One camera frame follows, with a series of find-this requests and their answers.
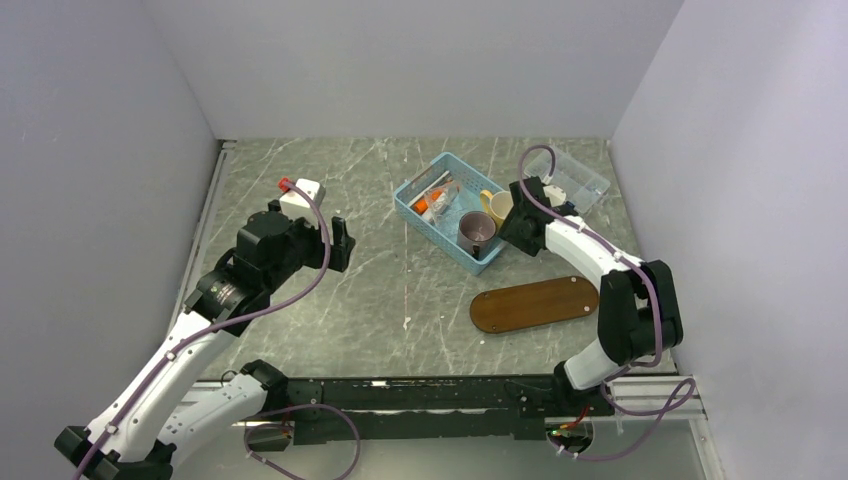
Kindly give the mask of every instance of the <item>blue plastic basket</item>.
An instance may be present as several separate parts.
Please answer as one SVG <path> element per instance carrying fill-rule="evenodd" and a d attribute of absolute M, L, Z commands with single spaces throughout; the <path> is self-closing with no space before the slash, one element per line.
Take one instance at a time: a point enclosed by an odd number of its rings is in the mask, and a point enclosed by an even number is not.
<path fill-rule="evenodd" d="M 473 275 L 479 275 L 506 247 L 506 243 L 503 240 L 495 237 L 486 248 L 486 251 L 483 252 L 483 258 L 475 260 L 474 257 L 459 248 L 456 244 L 456 233 L 453 233 L 453 236 L 446 235 L 435 226 L 427 223 L 427 221 L 415 213 L 408 205 L 446 171 L 450 172 L 453 179 L 462 185 L 463 194 L 466 195 L 464 201 L 476 202 L 473 205 L 474 210 L 483 210 L 483 205 L 480 203 L 480 192 L 489 190 L 494 193 L 503 190 L 497 183 L 489 180 L 485 175 L 460 160 L 456 155 L 444 152 L 434 158 L 426 170 L 419 173 L 414 179 L 404 182 L 403 185 L 395 190 L 395 210 L 400 213 L 404 220 L 409 222 L 410 225 L 415 227 L 425 237 L 429 238 L 430 241 L 438 245 L 439 248 L 462 265 L 463 268 Z"/>

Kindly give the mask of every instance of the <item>wooden tray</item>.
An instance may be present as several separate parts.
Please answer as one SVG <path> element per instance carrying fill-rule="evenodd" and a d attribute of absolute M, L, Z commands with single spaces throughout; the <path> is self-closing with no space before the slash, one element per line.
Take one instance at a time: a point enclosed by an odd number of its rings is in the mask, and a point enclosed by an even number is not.
<path fill-rule="evenodd" d="M 471 321 L 486 333 L 504 333 L 585 317 L 598 308 L 598 291 L 583 277 L 483 292 L 471 301 Z"/>

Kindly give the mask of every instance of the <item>red cap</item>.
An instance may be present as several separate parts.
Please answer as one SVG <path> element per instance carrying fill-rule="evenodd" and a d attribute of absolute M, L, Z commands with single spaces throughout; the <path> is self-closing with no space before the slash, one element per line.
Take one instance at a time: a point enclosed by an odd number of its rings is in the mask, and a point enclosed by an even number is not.
<path fill-rule="evenodd" d="M 285 185 L 286 183 L 291 183 L 289 177 L 283 177 L 279 182 L 277 182 L 277 186 L 280 187 L 280 190 L 282 190 L 283 193 L 287 193 L 290 190 L 290 188 Z"/>

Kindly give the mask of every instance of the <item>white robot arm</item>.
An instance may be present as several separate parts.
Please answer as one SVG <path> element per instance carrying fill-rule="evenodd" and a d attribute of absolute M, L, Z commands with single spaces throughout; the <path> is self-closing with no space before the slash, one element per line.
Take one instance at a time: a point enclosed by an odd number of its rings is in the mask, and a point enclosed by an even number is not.
<path fill-rule="evenodd" d="M 320 205 L 321 185 L 309 180 L 295 185 L 316 208 Z M 239 230 L 236 247 L 198 281 L 167 338 L 124 392 L 87 426 L 67 427 L 56 439 L 55 447 L 77 466 L 88 452 L 94 452 L 83 467 L 85 476 L 93 480 L 167 480 L 186 457 L 228 426 L 256 415 L 269 404 L 288 403 L 288 379 L 256 360 L 214 394 L 185 410 L 175 410 L 199 375 L 250 322 L 202 332 L 213 324 L 267 308 L 271 294 L 292 274 L 303 266 L 322 265 L 325 246 L 321 233 L 313 227 L 317 219 L 308 203 L 284 189 L 284 195 L 268 208 L 251 215 Z M 356 242 L 348 236 L 344 220 L 333 218 L 332 225 L 328 267 L 344 271 Z M 177 348 L 194 335 L 199 336 Z M 167 363 L 160 366 L 163 358 Z M 113 424 L 116 413 L 125 407 L 126 415 Z M 95 439 L 104 431 L 109 435 L 98 445 Z"/>
<path fill-rule="evenodd" d="M 514 182 L 510 185 L 514 207 L 498 235 L 532 256 L 541 249 L 559 255 L 585 275 L 600 294 L 598 338 L 554 369 L 554 380 L 562 395 L 579 396 L 637 358 L 658 353 L 654 309 L 661 321 L 663 350 L 679 344 L 683 340 L 683 327 L 668 266 L 659 260 L 644 262 L 612 246 L 605 248 L 586 234 L 588 227 L 573 205 L 552 207 L 546 187 L 538 177 L 524 182 L 537 202 L 566 216 L 571 225 L 555 221 L 533 205 L 521 191 L 519 182 Z M 646 272 L 656 292 L 656 304 L 645 302 L 648 295 L 642 279 L 628 264 L 638 265 Z"/>

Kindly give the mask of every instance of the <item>mug handle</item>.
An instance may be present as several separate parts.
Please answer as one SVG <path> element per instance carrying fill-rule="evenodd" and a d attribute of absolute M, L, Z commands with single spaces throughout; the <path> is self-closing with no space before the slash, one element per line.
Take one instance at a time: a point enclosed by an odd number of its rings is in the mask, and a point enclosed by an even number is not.
<path fill-rule="evenodd" d="M 483 211 L 485 211 L 489 215 L 492 214 L 492 198 L 493 197 L 494 197 L 494 195 L 492 194 L 492 192 L 490 192 L 488 190 L 483 190 L 482 192 L 480 192 L 480 203 L 483 204 Z"/>

